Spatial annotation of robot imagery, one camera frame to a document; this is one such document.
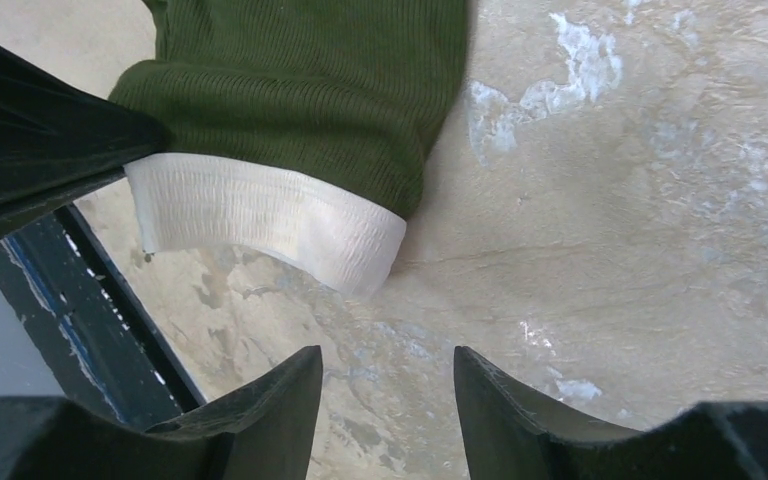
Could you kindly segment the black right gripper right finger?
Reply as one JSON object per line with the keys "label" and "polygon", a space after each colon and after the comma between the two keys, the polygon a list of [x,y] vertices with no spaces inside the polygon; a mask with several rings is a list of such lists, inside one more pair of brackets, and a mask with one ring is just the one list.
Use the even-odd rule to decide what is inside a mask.
{"label": "black right gripper right finger", "polygon": [[454,350],[473,479],[768,479],[768,401],[700,402],[647,431],[616,425]]}

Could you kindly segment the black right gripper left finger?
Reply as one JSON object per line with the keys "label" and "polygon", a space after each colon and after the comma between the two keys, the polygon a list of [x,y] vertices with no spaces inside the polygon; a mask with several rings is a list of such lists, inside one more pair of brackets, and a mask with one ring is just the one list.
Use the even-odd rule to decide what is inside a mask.
{"label": "black right gripper left finger", "polygon": [[64,397],[0,397],[0,479],[303,479],[323,377],[298,350],[255,381],[146,431]]}

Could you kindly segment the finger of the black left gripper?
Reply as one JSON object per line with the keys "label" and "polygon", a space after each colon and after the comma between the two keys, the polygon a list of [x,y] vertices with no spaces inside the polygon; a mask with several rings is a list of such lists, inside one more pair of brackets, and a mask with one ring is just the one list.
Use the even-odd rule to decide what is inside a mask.
{"label": "finger of the black left gripper", "polygon": [[165,147],[157,120],[76,89],[0,46],[0,240]]}

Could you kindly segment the olive green underwear cream waistband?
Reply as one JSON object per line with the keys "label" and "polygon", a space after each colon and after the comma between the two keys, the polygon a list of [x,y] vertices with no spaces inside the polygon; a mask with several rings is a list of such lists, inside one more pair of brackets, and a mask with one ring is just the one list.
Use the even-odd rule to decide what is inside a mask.
{"label": "olive green underwear cream waistband", "polygon": [[170,132],[125,168],[148,253],[242,245],[381,288],[463,85],[467,1],[151,1],[110,100]]}

